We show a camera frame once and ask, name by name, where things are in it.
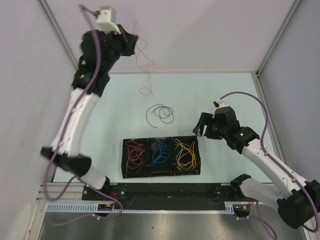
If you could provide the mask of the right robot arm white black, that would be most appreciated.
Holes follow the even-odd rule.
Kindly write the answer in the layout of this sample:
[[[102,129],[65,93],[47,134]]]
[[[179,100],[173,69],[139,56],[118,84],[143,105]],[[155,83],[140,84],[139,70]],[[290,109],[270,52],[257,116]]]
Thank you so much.
[[[295,173],[273,153],[261,146],[261,138],[248,126],[241,126],[235,111],[221,105],[214,113],[203,112],[192,131],[198,137],[225,140],[226,144],[253,162],[274,184],[274,187],[241,175],[231,183],[231,196],[242,201],[254,198],[275,209],[291,228],[303,227],[320,212],[320,184],[307,181]]]

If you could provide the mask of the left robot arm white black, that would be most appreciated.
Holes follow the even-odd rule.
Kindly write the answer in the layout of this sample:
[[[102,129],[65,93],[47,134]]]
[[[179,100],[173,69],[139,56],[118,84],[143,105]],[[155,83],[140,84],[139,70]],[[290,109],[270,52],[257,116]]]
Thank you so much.
[[[109,71],[121,57],[135,53],[139,37],[122,25],[117,31],[87,31],[83,34],[78,69],[71,84],[70,101],[62,125],[50,146],[40,154],[54,165],[93,187],[100,200],[110,196],[110,180],[93,167],[92,159],[80,153],[89,118],[110,80]]]

